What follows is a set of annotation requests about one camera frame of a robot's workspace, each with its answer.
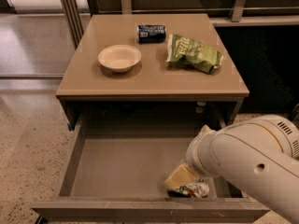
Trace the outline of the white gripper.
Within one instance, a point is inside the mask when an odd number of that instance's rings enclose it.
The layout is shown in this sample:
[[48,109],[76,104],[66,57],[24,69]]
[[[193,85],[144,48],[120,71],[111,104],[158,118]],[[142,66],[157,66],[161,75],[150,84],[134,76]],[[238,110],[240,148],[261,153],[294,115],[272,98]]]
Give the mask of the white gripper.
[[170,176],[164,181],[168,189],[177,189],[195,182],[201,177],[217,177],[218,174],[209,163],[208,146],[215,136],[215,131],[204,125],[199,134],[190,142],[186,151],[186,161],[181,161]]

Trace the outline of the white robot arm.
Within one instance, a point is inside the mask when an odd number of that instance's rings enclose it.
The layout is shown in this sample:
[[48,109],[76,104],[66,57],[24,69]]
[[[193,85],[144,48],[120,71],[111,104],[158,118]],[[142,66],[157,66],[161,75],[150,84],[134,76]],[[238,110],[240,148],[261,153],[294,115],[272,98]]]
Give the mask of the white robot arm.
[[299,224],[299,131],[278,115],[214,131],[203,126],[186,159],[165,180],[179,194],[208,194],[205,177],[222,177],[291,224]]

